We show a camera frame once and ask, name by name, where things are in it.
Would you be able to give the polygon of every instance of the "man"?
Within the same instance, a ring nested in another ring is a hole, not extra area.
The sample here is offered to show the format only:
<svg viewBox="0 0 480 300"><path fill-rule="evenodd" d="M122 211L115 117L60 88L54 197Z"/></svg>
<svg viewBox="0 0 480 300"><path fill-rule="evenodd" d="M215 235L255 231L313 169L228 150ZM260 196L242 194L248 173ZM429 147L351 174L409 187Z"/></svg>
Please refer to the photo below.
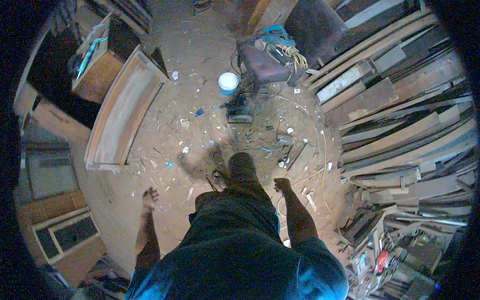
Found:
<svg viewBox="0 0 480 300"><path fill-rule="evenodd" d="M312 217L287 179L274 179L287 205L292 249L278 235L275 207L245 153L228 162L227 188L195 200L190 229L160 259L152 210L144 194L137 261L125 299L343 300L348 282L340 262L318 239Z"/></svg>

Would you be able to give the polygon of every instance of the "lumber stack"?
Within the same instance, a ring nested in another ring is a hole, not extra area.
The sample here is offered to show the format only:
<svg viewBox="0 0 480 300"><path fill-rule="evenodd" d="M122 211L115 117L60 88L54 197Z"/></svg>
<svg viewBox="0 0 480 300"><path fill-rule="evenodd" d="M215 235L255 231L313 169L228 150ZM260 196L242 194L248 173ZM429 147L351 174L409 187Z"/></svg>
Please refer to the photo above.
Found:
<svg viewBox="0 0 480 300"><path fill-rule="evenodd" d="M478 171L473 98L449 37L434 15L414 12L309 73L303 84L342 135L341 177L359 206L338 235L352 251L349 296L433 287L420 272L432 274L467 225ZM378 272L378 245L423 283Z"/></svg>

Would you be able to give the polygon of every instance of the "dirt floor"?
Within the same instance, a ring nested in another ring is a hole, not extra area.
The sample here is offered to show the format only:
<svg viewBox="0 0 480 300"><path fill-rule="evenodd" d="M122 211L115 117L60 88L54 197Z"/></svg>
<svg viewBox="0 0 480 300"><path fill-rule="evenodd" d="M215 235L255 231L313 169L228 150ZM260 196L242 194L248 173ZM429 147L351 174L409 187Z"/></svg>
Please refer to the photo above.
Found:
<svg viewBox="0 0 480 300"><path fill-rule="evenodd" d="M273 147L270 148L272 153L252 149L279 145L275 141L276 130L284 132L292 128L297 142L289 157L300 150L304 139L316 151L310 162L302 162L306 170L292 178L294 190L307 205L306 196L300 193L305 187L315 188L316 211L310 205L307 208L320 239L342 263L347 263L348 251L339 253L342 246L337 246L334 229L336 222L344 226L356 207L346 203L347 188L340 182L336 168L340 155L339 135L323 125L323 116L313 96L305 92L295 94L287 85L272 84L269 93L276 94L283 88L280 95L291 101L278 97L259 99L252 125L227 125L226 111L218 106L230 99L220 94L217 80L222 73L232 72L230 55L235 50L235 34L227 30L225 22L211 9L193 16L184 4L187 1L178 1L177 5L158 2L158 5L152 3L152 15L157 24L150 42L161 45L169 75L178 71L179 77L176 84L172 81L161 89L149 108L133 142L129 166L117 172L86 172L83 168L85 149L72 150L79 183L110 257L127 274L132 272L141 195L150 186L160 192L154 219L162 256L173 250L189 228L188 214L194 211L195 197L211 191L205 175L225 166L230 156L242 149L249 149L254 157L258 178L279 214L283 215L280 217L280 237L287 239L285 201L275 192L273 178L287 176L287 169L279 167L278 162L290 149ZM195 117L200 108L204 114ZM274 130L267 131L267 125ZM185 147L188 147L187 153L182 152ZM314 173L328 162L333 164L331 171ZM300 182L311 174L313 176Z"/></svg>

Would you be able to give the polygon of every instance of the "paint bucket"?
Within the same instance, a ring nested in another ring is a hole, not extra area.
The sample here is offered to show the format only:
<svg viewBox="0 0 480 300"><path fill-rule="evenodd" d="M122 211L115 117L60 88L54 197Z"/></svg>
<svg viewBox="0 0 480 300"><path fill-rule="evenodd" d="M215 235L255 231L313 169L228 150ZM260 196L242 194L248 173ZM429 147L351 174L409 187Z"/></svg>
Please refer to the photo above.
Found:
<svg viewBox="0 0 480 300"><path fill-rule="evenodd" d="M220 93L224 96L231 96L237 90L239 79L234 73L223 73L218 79L218 87Z"/></svg>

